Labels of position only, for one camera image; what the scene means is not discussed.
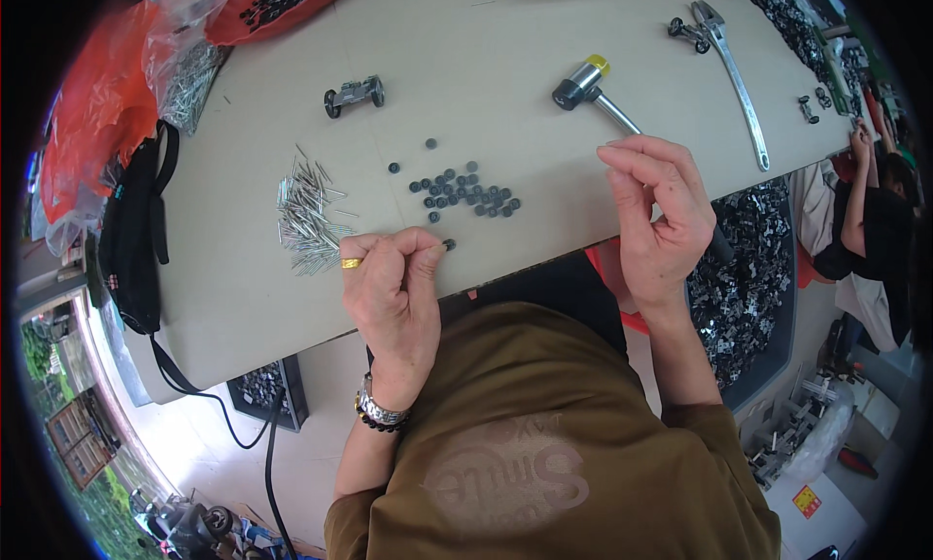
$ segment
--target white pants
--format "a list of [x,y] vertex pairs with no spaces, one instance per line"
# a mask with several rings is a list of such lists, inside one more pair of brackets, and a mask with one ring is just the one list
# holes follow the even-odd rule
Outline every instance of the white pants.
[[[797,225],[797,239],[811,256],[832,244],[836,193],[830,186],[838,180],[829,159],[790,175],[790,201]],[[887,294],[880,281],[848,274],[836,284],[836,307],[859,320],[880,351],[898,348],[891,332]]]

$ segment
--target black shirt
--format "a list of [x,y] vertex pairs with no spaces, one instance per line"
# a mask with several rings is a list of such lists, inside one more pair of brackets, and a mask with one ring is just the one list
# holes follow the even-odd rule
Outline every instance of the black shirt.
[[883,188],[866,188],[863,227],[865,258],[843,246],[841,234],[852,184],[836,184],[832,244],[813,257],[813,268],[839,280],[849,273],[881,281],[890,306],[891,329],[900,344],[910,329],[907,292],[908,260],[914,212],[906,200]]

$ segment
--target orange plastic bag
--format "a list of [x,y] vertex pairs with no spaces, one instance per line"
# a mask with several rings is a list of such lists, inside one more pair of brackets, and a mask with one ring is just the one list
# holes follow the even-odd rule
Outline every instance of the orange plastic bag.
[[114,154],[123,167],[156,127],[156,100],[142,69],[146,33],[158,7],[143,0],[101,20],[71,66],[52,110],[52,137],[39,195],[49,223],[73,209],[78,185],[110,195],[101,170]]

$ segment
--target black cable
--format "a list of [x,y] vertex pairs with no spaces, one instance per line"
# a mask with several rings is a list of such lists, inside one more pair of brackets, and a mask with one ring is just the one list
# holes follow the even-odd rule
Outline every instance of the black cable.
[[256,435],[256,438],[250,444],[243,444],[242,442],[240,442],[240,439],[237,438],[236,433],[233,432],[233,425],[230,424],[230,417],[227,415],[227,405],[224,404],[224,401],[221,400],[219,396],[216,396],[216,394],[207,394],[206,392],[189,392],[187,390],[182,390],[181,388],[173,384],[171,380],[169,380],[169,377],[165,375],[165,370],[163,370],[161,366],[158,368],[158,372],[162,374],[162,379],[164,379],[165,383],[169,385],[169,388],[174,390],[175,392],[179,392],[181,394],[187,394],[189,396],[201,396],[203,398],[213,398],[218,403],[220,403],[220,410],[223,411],[224,413],[224,420],[227,422],[227,428],[230,431],[230,436],[233,437],[233,439],[239,445],[240,449],[251,449],[254,446],[256,446],[256,444],[259,442],[259,439],[262,438],[263,433],[266,431],[266,427],[269,426],[269,422],[276,418],[275,413],[278,411],[274,411],[272,415],[270,415],[270,417],[266,419],[266,422],[263,423],[262,429],[259,431],[259,434]]
[[273,493],[273,450],[275,448],[275,428],[278,426],[279,410],[282,408],[282,398],[285,396],[285,394],[286,388],[282,386],[279,391],[276,392],[275,400],[273,400],[273,415],[271,417],[273,427],[269,431],[269,447],[266,449],[266,495],[269,497],[270,507],[273,508],[275,526],[279,528],[279,534],[282,536],[282,540],[284,540],[286,543],[288,557],[291,558],[291,560],[297,560],[295,548],[292,546],[291,539],[288,538],[288,532],[286,531],[285,524],[282,523],[282,515],[279,513],[279,506],[275,503],[275,495]]

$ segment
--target hammer head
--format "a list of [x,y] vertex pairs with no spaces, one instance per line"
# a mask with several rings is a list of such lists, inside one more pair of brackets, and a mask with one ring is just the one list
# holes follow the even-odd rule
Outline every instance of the hammer head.
[[609,63],[599,54],[593,54],[561,81],[551,98],[561,109],[573,111],[584,100],[593,100],[599,95],[597,85],[607,74]]

